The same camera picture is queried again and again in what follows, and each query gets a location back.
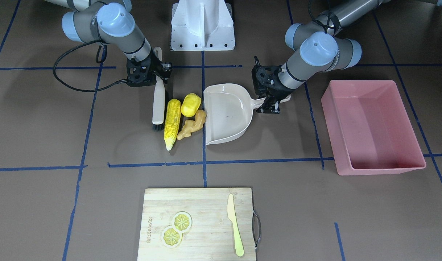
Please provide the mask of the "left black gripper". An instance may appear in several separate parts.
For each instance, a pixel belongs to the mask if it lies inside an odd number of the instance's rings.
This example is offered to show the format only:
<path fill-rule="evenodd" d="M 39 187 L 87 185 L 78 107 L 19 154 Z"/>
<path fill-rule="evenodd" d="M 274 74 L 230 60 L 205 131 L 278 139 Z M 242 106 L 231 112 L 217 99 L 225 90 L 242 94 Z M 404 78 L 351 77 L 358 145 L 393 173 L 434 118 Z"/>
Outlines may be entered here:
<path fill-rule="evenodd" d="M 279 81 L 279 66 L 262 66 L 257 56 L 254 56 L 254 91 L 264 98 L 257 113 L 280 114 L 279 103 L 288 98 L 288 89 Z"/>

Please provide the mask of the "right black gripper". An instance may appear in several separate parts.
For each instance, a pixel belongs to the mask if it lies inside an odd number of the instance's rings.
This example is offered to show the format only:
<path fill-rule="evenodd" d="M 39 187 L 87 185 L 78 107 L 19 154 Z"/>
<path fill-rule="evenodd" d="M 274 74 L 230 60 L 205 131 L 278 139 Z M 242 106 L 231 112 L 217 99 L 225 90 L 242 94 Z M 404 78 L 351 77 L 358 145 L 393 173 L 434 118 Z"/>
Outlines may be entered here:
<path fill-rule="evenodd" d="M 142 61 L 127 59 L 126 67 L 126 84 L 130 87 L 154 86 L 158 79 L 167 84 L 172 73 L 172 63 L 163 62 L 154 54 Z"/>

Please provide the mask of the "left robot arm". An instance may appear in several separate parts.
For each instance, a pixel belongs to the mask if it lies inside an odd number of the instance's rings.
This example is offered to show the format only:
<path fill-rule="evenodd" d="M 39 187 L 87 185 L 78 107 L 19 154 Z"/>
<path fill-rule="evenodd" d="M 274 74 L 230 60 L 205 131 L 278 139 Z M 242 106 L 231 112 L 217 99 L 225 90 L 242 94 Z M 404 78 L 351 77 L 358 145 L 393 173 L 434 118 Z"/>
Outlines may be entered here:
<path fill-rule="evenodd" d="M 284 41 L 294 54 L 280 66 L 262 66 L 254 56 L 252 80 L 255 94 L 262 100 L 261 105 L 255 106 L 256 111 L 279 114 L 279 103 L 316 73 L 355 66 L 362 56 L 360 43 L 336 35 L 384 3 L 384 0 L 347 0 L 312 16 L 307 24 L 291 25 Z"/>

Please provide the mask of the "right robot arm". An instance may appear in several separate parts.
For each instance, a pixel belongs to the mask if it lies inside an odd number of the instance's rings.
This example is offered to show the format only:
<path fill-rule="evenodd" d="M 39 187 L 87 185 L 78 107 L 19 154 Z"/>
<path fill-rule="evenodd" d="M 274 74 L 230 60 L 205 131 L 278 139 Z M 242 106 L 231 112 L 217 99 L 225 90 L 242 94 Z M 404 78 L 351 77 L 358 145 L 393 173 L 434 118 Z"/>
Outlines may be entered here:
<path fill-rule="evenodd" d="M 52 72 L 57 79 L 58 63 L 71 52 L 91 44 L 106 51 L 116 45 L 127 58 L 127 77 L 114 82 L 130 87 L 153 86 L 158 79 L 167 83 L 172 64 L 161 61 L 150 42 L 135 23 L 130 0 L 54 0 L 53 4 L 70 8 L 62 18 L 65 35 L 80 44 L 62 54 Z"/>

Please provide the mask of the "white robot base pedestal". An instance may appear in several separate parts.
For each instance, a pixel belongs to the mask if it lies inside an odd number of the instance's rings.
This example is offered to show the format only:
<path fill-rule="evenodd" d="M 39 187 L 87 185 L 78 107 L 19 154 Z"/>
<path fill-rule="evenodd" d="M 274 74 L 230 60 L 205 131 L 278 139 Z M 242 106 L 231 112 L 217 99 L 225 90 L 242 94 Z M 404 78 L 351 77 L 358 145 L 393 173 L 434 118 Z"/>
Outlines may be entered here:
<path fill-rule="evenodd" d="M 173 51 L 231 51 L 235 48 L 230 0 L 180 0 L 172 6 Z"/>

